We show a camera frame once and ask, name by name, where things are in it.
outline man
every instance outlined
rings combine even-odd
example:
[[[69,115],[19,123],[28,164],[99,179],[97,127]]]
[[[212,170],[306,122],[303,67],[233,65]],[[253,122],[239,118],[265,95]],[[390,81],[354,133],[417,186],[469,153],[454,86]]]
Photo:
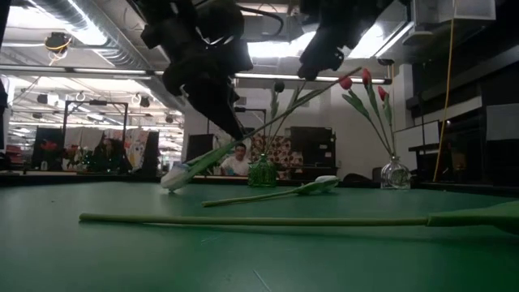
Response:
[[[249,161],[245,154],[247,153],[247,147],[245,144],[240,143],[234,148],[234,156],[228,157],[220,165],[221,173],[226,175],[239,175],[247,176],[249,174]]]

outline white flower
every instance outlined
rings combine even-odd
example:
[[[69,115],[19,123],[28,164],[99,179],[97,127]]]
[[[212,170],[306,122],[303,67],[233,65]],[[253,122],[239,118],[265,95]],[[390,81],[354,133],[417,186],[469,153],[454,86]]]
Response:
[[[322,192],[329,192],[339,184],[339,178],[335,175],[322,175],[315,179],[316,183],[324,183],[326,185]]]
[[[188,165],[174,165],[169,173],[161,178],[161,187],[171,191],[183,187],[187,183]]]

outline green tabletop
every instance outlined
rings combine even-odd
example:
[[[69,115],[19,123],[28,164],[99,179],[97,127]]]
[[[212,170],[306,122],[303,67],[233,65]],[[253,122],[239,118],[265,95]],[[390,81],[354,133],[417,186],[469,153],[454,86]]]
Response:
[[[244,186],[100,182],[0,188],[0,291],[518,291],[519,237],[492,227],[194,227],[78,223],[89,213],[416,217],[512,199],[335,194],[201,208]]]

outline green glass vase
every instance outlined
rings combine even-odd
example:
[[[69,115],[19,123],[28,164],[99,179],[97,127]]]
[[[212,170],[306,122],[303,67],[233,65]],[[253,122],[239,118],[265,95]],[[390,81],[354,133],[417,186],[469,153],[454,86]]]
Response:
[[[261,154],[259,160],[249,166],[249,187],[275,187],[276,166]]]

